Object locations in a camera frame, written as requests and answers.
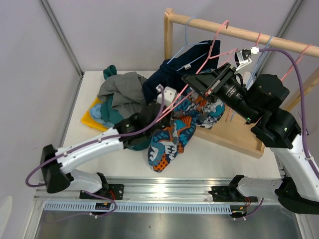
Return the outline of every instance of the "clothes hanger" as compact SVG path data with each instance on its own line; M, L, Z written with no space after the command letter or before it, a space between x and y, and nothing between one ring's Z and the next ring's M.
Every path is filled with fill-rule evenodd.
M188 40L187 40L187 26L189 24L189 22L194 19L194 18L198 18L197 16L193 16L191 17L186 25L185 25L185 44L183 45L183 47L167 62L167 64L169 64L186 46L195 46L195 45L204 45L204 44L208 44L208 42L199 42L199 43L188 43ZM201 55L200 57L196 58L195 60L191 61L190 63L186 64L185 66L182 66L181 68L179 68L177 71L180 71L181 69L183 68L187 68L187 67L190 67L191 63L197 61L198 59L200 59L201 57L203 57L204 55L206 55L207 53Z

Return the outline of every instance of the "light blue cloth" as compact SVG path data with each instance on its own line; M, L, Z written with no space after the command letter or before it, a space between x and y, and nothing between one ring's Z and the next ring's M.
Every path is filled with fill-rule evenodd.
M104 120L102 120L101 107L102 107L102 104L96 104L90 109L91 118L95 122L102 124L106 128L112 128L114 124L112 124L111 122L105 122Z

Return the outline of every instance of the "colorful patterned fabric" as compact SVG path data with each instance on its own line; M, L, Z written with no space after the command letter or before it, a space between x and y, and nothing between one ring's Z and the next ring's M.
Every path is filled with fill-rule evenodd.
M179 97L175 104L185 96ZM149 165L156 172L162 172L184 148L194 135L196 126L211 129L222 117L225 104L221 100L208 103L193 93L173 111L173 126L157 130L152 137L148 151Z

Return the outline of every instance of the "navy blue garment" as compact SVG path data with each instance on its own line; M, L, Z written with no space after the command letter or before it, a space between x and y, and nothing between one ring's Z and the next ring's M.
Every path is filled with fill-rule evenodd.
M149 104L157 98L158 92L156 90L156 86L158 86L159 84L161 84L164 88L166 86L172 87L173 89L176 89L178 92L180 92L185 87L186 83L181 79L182 76L186 74L195 74L196 71L206 60L207 55L193 62L191 64L191 68L189 68L188 70L185 70L184 68L180 71L177 70L180 67L200 57L201 55L205 53L208 54L212 41L202 42L208 42L208 44L193 46L184 54L173 59L169 64L167 64L169 60L164 60L159 69L154 74L152 74L147 81L144 82L142 88L145 101L147 104ZM211 56L218 55L219 53L220 41L216 40L213 50L211 52ZM206 70L209 68L216 69L218 64L218 58L219 57L208 60L208 62L202 70Z

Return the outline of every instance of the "teal cloth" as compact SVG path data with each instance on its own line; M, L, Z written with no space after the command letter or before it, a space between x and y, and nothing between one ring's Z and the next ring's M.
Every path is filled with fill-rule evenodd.
M104 80L106 80L110 76L117 75L118 71L116 70L115 65L110 65L103 71Z
M113 101L113 96L110 96L108 101L102 103L101 110L100 110L101 117L104 122L111 122L113 124L116 124L120 122L121 120L123 120L124 118L123 116L121 116L121 114L117 110L114 110L111 108L112 101ZM131 146L128 149L140 151L140 150L148 148L150 143L151 143L151 138L148 138L144 142Z

